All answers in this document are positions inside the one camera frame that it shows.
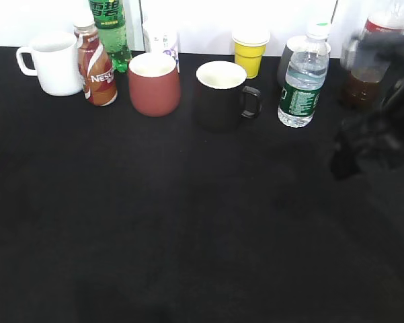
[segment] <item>white carton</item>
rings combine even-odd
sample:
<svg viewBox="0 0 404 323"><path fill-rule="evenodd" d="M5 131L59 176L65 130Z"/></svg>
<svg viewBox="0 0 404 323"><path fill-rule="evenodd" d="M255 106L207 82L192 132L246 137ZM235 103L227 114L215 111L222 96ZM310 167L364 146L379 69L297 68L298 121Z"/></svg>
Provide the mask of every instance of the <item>white carton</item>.
<svg viewBox="0 0 404 323"><path fill-rule="evenodd" d="M143 38L146 52L164 52L176 60L179 72L179 55L176 30L166 22L147 20L143 23Z"/></svg>

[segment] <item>nescafe logo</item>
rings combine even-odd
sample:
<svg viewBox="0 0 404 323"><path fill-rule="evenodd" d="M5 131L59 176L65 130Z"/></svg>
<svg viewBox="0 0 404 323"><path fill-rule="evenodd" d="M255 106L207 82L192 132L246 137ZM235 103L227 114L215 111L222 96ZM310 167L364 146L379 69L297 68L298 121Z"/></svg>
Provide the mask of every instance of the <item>nescafe logo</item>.
<svg viewBox="0 0 404 323"><path fill-rule="evenodd" d="M91 76L91 82L104 82L107 81L108 83L111 83L114 80L114 71L113 69L110 69L106 73L99 74L99 75L92 75Z"/></svg>

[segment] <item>mug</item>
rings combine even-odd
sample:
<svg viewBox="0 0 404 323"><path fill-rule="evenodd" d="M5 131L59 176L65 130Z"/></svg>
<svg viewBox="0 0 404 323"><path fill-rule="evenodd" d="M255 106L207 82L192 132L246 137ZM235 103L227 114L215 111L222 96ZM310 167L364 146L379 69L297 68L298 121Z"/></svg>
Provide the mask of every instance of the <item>mug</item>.
<svg viewBox="0 0 404 323"><path fill-rule="evenodd" d="M226 61L203 64L196 72L194 117L203 128L214 132L236 129L245 118L257 118L261 93L244 86L247 73L243 67ZM247 95L254 96L255 110L246 110Z"/></svg>
<svg viewBox="0 0 404 323"><path fill-rule="evenodd" d="M181 84L173 57L147 52L128 64L128 87L133 106L145 116L165 116L181 100Z"/></svg>
<svg viewBox="0 0 404 323"><path fill-rule="evenodd" d="M23 52L31 54L34 69L26 67ZM82 90L74 34L53 32L38 36L30 42L29 47L17 50L16 59L22 73L37 76L40 87L51 96L71 96Z"/></svg>

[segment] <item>paper cup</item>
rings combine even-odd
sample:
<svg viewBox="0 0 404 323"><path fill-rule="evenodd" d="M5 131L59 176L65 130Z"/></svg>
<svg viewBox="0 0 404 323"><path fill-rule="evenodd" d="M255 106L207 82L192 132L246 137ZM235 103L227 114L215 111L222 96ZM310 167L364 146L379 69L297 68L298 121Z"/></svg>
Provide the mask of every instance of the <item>paper cup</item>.
<svg viewBox="0 0 404 323"><path fill-rule="evenodd" d="M233 32L232 37L235 41L235 63L246 70L248 79L257 77L261 58L270 40L269 31L247 28Z"/></svg>

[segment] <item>white mug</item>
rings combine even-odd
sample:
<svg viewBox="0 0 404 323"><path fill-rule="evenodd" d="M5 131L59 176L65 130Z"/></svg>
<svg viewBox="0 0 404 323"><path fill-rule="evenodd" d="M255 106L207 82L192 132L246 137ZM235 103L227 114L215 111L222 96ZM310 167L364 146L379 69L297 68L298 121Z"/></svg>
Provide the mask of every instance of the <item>white mug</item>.
<svg viewBox="0 0 404 323"><path fill-rule="evenodd" d="M35 69L26 67L23 52L31 54ZM42 89L51 96L70 96L82 90L74 34L52 32L38 36L29 47L17 50L16 59L22 73L37 76Z"/></svg>

